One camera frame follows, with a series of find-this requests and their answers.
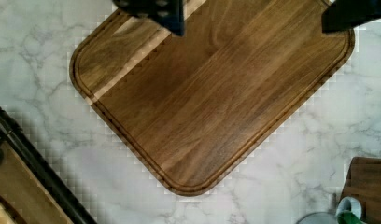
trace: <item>black metal rack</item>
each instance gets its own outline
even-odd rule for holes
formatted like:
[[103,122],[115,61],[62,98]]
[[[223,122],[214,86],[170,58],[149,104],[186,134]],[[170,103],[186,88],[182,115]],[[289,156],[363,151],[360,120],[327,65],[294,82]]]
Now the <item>black metal rack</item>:
[[[19,124],[0,107],[0,145],[7,141],[74,224],[97,224],[45,159]],[[0,149],[0,164],[3,153]]]

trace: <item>gray marble veining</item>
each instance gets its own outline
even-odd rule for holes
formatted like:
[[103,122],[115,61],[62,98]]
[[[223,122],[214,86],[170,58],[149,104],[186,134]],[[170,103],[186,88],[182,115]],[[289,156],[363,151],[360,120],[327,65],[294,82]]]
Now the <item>gray marble veining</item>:
[[74,90],[75,47],[108,0],[0,0],[0,106],[98,223],[296,223],[330,209],[354,156],[381,158],[381,20],[350,60],[208,193],[167,191]]

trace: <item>wooden block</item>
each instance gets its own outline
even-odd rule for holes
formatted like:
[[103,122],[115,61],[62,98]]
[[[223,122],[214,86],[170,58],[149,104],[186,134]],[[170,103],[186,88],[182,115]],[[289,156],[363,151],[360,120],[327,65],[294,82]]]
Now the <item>wooden block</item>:
[[362,221],[381,224],[381,159],[356,157],[348,170],[342,198],[351,196],[362,205]]
[[0,166],[0,204],[7,205],[16,223],[72,224],[13,148],[4,142],[1,149],[4,161]]

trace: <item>wooden cutting board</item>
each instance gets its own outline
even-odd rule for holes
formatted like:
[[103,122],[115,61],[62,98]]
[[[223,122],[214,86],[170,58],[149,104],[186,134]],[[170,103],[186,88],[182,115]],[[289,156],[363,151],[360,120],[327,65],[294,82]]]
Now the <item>wooden cutting board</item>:
[[185,37],[114,12],[75,51],[80,94],[171,191],[202,194],[349,57],[321,0],[190,0]]
[[361,220],[381,224],[381,159],[355,157],[348,170],[342,198],[351,196],[362,205]]

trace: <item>white marble surface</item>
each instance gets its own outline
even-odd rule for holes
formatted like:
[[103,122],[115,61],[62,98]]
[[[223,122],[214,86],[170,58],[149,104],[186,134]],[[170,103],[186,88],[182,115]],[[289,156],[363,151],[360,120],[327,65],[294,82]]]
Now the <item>white marble surface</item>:
[[109,0],[0,0],[0,106],[102,223],[295,223],[326,211],[354,156],[381,157],[381,21],[351,59],[205,195],[162,187],[74,90],[72,52]]

